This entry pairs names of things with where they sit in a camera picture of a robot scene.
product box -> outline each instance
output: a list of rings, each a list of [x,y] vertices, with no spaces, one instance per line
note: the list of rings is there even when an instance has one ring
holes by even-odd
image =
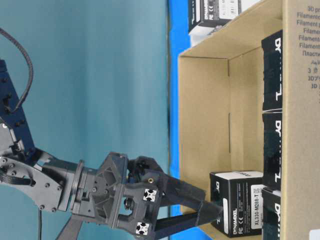
[[[262,183],[281,191],[282,166],[282,112],[267,112],[262,115],[264,123],[263,179]]]
[[[281,192],[264,188],[262,240],[280,240]]]
[[[188,0],[189,34],[207,36],[260,0]]]
[[[264,111],[282,109],[283,31],[262,40],[264,63]]]
[[[283,30],[280,240],[320,229],[319,26],[319,0],[262,0],[178,59],[180,178],[210,200],[211,172],[264,171],[262,40]]]
[[[228,237],[260,235],[262,232],[262,172],[212,172],[211,201],[223,207],[212,225]]]

blue background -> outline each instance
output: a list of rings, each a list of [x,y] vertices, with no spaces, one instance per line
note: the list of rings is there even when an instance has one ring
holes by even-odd
[[[169,52],[170,52],[170,174],[179,178],[179,86],[178,86],[178,56],[190,47],[188,35],[188,1],[169,0]],[[181,215],[180,206],[172,206],[170,215]],[[210,240],[198,227],[177,233],[171,240]]]
[[[146,155],[168,170],[167,1],[2,0],[0,27],[27,49],[35,78],[24,111],[38,148],[98,168],[110,151]],[[20,95],[24,59],[0,37]],[[13,188],[0,188],[3,240],[34,240],[37,208]],[[53,240],[69,213],[43,214]],[[85,224],[79,240],[132,239]]]

black wire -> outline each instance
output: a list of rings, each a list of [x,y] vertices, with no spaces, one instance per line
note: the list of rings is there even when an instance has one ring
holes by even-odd
[[[10,185],[32,186],[35,183],[32,179],[7,175],[4,168],[0,168],[0,181]]]
[[[42,211],[38,208],[38,240],[42,239]]]
[[[24,56],[26,64],[28,65],[28,68],[29,68],[28,83],[26,85],[26,88],[25,88],[23,94],[21,95],[21,97],[19,99],[19,102],[17,103],[17,105],[15,106],[13,111],[9,107],[7,107],[7,110],[9,110],[10,113],[14,113],[15,111],[18,110],[18,108],[21,107],[21,105],[24,103],[24,101],[26,100],[26,98],[28,96],[29,90],[30,90],[31,85],[32,85],[32,81],[34,79],[34,67],[32,65],[31,59],[30,59],[27,51],[24,49],[24,47],[13,36],[11,36],[9,33],[7,33],[1,27],[0,27],[0,34],[3,35],[6,39],[8,39],[10,42],[12,42],[19,49],[19,51]]]

cardboard box flap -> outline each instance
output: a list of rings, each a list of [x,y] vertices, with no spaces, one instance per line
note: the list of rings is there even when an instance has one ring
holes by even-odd
[[[260,47],[262,39],[282,28],[282,1],[263,0],[181,56],[232,59]]]

open cardboard box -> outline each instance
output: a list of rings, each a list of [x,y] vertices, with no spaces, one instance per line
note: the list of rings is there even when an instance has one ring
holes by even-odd
[[[320,34],[297,24],[298,12],[320,16],[316,8],[319,0],[263,0],[179,57],[180,175],[209,200],[210,172],[263,171],[261,40],[283,29],[281,240],[308,240],[320,229],[320,78],[308,81],[309,68],[320,71],[311,64],[320,49],[299,44],[299,35]],[[302,20],[320,30],[320,18]],[[201,228],[215,240],[228,239],[210,224]]]

